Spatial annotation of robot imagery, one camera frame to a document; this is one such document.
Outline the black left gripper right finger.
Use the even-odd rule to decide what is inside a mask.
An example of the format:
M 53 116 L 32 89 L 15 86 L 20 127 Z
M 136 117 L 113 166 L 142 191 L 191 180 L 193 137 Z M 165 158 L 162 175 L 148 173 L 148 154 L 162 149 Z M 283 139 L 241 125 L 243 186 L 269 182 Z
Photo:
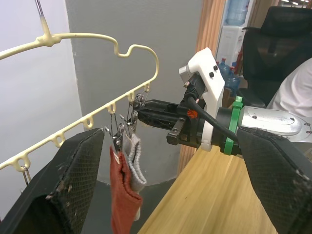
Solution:
M 279 234 L 312 232 L 312 163 L 288 139 L 259 129 L 237 130 L 248 175 Z

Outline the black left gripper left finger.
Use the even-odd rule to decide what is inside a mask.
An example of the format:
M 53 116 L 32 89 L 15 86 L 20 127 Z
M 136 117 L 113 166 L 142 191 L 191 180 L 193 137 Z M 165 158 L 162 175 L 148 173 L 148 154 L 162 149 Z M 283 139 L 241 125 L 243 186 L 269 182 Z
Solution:
M 79 234 L 98 175 L 104 131 L 67 139 L 0 223 L 2 234 Z

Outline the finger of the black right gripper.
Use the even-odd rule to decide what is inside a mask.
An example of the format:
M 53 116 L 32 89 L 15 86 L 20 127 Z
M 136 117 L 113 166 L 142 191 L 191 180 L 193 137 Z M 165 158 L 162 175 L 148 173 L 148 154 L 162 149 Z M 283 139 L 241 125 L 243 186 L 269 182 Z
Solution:
M 178 107 L 178 104 L 166 102 L 162 100 L 151 99 L 144 103 L 144 107 L 151 109 L 151 110 L 175 113 Z
M 180 118 L 180 114 L 161 109 L 137 108 L 138 120 L 151 126 L 165 130 L 173 129 Z

